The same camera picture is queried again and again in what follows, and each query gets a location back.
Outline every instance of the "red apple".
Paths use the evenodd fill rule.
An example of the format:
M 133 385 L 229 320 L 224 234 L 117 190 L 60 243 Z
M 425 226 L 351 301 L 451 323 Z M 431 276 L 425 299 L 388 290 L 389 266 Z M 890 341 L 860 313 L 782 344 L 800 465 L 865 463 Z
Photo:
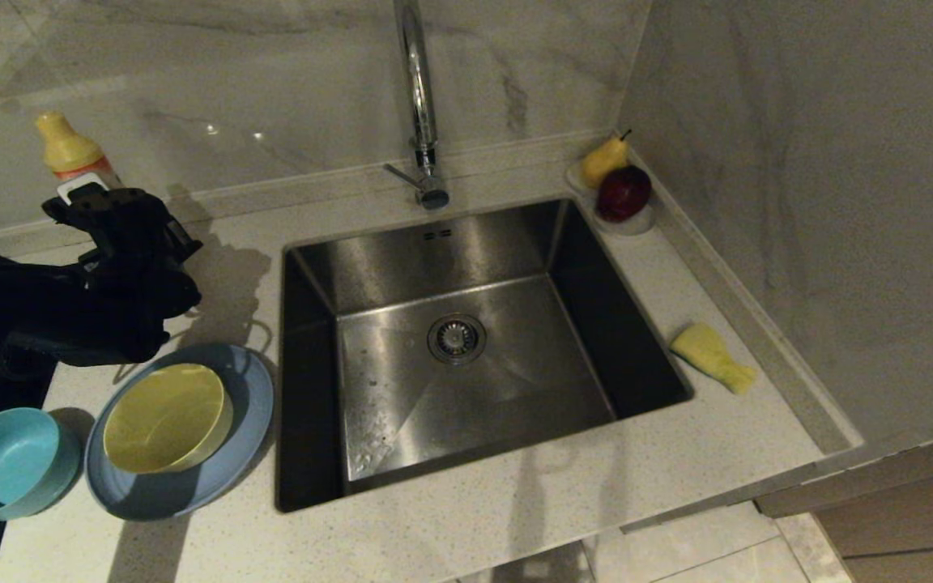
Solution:
M 607 174 L 599 185 L 596 214 L 608 223 L 633 217 L 650 202 L 650 177 L 636 166 L 625 166 Z

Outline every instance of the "white speckled countertop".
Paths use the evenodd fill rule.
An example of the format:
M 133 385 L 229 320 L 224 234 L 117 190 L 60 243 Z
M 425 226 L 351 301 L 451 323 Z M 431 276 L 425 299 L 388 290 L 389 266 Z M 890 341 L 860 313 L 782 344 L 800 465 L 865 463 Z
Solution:
M 418 209 L 407 189 L 381 187 L 188 222 L 207 244 L 188 262 L 205 301 L 199 317 L 169 322 L 173 334 L 191 325 L 192 331 L 164 351 L 189 341 L 247 344 L 263 348 L 275 374 L 282 248 L 564 196 L 565 165 L 555 160 L 467 172 L 450 181 L 451 209 L 435 215 Z M 658 228 L 606 243 L 663 337 L 690 321 L 707 321 L 739 361 L 755 364 Z M 19 259 L 72 262 L 83 250 Z M 60 366 L 45 409 L 78 407 L 98 415 L 116 390 L 116 373 Z M 764 373 L 741 398 L 688 366 L 684 373 L 696 396 L 681 405 L 298 513 L 275 509 L 271 440 L 233 490 L 181 519 L 126 524 L 100 509 L 81 481 L 51 509 L 6 528 L 0 581 L 441 581 L 823 457 Z

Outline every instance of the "pear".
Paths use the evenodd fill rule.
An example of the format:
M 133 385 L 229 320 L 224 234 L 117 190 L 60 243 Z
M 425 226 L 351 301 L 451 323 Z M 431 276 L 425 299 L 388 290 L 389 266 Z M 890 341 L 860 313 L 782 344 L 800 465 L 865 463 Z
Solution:
M 628 144 L 625 138 L 632 132 L 627 130 L 623 136 L 607 140 L 582 158 L 582 181 L 586 187 L 598 189 L 607 174 L 628 166 Z

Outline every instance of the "faucet spout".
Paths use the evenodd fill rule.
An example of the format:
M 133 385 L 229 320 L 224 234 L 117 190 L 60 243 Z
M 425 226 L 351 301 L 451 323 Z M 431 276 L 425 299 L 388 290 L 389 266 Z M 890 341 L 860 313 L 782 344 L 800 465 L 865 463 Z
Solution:
M 437 171 L 437 122 L 430 92 L 430 69 L 427 66 L 420 7 L 416 0 L 394 0 L 394 6 L 412 107 L 415 166 L 423 178 L 414 181 L 407 180 L 404 174 L 400 177 L 417 188 L 417 202 L 424 209 L 441 209 L 449 203 L 449 195 Z

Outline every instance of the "faucet handle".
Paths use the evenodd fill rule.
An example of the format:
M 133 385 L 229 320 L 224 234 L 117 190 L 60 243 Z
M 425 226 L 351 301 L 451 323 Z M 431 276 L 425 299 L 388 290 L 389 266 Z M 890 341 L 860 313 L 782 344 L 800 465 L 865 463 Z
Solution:
M 427 211 L 441 209 L 449 203 L 449 192 L 445 189 L 445 184 L 438 177 L 423 177 L 422 180 L 415 180 L 405 172 L 395 168 L 390 164 L 385 164 L 384 169 L 401 178 L 412 188 L 415 188 L 415 201 L 424 207 Z

